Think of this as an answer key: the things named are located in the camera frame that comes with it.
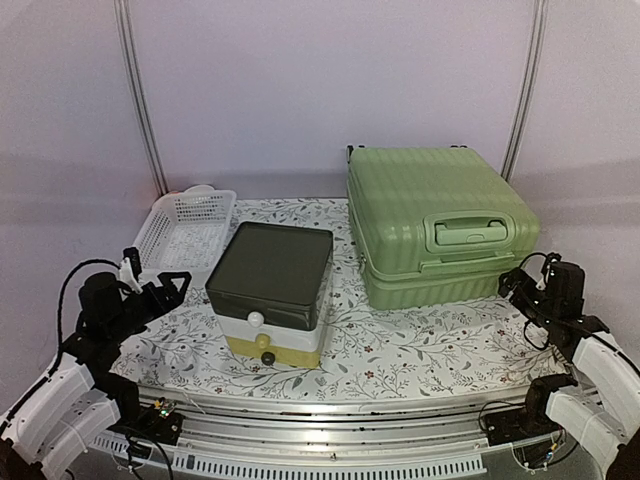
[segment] leaf pattern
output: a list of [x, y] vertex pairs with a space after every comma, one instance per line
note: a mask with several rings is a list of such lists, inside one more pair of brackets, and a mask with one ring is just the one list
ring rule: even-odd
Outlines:
[[[334, 232], [334, 291], [317, 369], [265, 366], [229, 350], [206, 292], [127, 340], [114, 371], [143, 385], [209, 395], [340, 402], [420, 399], [525, 386], [563, 373], [550, 350], [531, 348], [523, 317], [499, 298], [396, 311], [373, 310], [359, 274], [346, 200], [239, 201], [243, 221]], [[530, 327], [533, 341], [544, 340]]]

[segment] metal pole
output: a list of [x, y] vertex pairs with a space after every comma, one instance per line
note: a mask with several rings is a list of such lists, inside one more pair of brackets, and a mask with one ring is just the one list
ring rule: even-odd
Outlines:
[[118, 34], [120, 36], [120, 45], [122, 46], [122, 56], [124, 58], [125, 69], [127, 71], [127, 79], [131, 89], [131, 96], [142, 133], [142, 141], [144, 143], [149, 168], [155, 184], [156, 190], [160, 196], [169, 193], [169, 184], [160, 161], [158, 145], [156, 144], [151, 118], [147, 108], [147, 102], [144, 95], [144, 88], [140, 78], [140, 67], [138, 65], [138, 57], [136, 54], [135, 43], [133, 40], [133, 28], [131, 26], [131, 12], [129, 9], [129, 0], [114, 0], [116, 13], [116, 23], [118, 25]]
[[527, 56], [527, 65], [525, 68], [524, 79], [522, 80], [522, 90], [518, 99], [518, 108], [509, 137], [507, 153], [504, 163], [502, 164], [502, 178], [507, 182], [511, 180], [515, 169], [516, 160], [520, 151], [522, 142], [522, 134], [524, 132], [529, 107], [533, 97], [533, 90], [538, 73], [538, 65], [540, 63], [540, 55], [542, 54], [542, 44], [544, 41], [544, 32], [547, 24], [547, 8], [548, 0], [536, 0], [535, 15], [533, 19], [533, 28], [531, 29], [531, 39], [529, 42], [529, 54]]

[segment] box lid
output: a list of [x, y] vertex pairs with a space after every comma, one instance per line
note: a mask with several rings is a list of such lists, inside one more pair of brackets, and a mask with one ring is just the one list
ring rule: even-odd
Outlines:
[[518, 194], [467, 148], [356, 149], [348, 188], [380, 275], [494, 268], [530, 251], [539, 232]]
[[212, 306], [219, 315], [258, 312], [268, 325], [313, 330], [332, 251], [327, 230], [242, 223], [207, 282]]

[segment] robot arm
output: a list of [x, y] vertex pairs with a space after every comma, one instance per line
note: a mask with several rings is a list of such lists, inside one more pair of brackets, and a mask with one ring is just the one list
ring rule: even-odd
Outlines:
[[110, 369], [122, 342], [181, 305], [191, 281], [189, 273], [162, 273], [160, 286], [140, 286], [140, 272], [137, 250], [127, 249], [120, 278], [102, 272], [86, 280], [61, 356], [0, 417], [0, 478], [62, 478], [100, 432], [140, 417], [137, 385]]
[[509, 296], [528, 322], [547, 330], [548, 344], [594, 383], [602, 405], [586, 397], [570, 375], [541, 377], [532, 382], [518, 428], [535, 435], [560, 425], [607, 478], [626, 478], [612, 476], [621, 471], [637, 474], [640, 372], [600, 319], [582, 314], [584, 271], [557, 254], [546, 258], [543, 281], [536, 283], [516, 268], [501, 276], [500, 294]]

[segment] white cable clip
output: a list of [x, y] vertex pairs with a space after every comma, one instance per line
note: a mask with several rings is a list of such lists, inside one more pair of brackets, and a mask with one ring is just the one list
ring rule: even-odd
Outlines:
[[131, 268], [131, 260], [125, 258], [120, 262], [120, 281], [131, 287], [135, 293], [142, 293], [142, 287], [133, 275], [133, 268]]

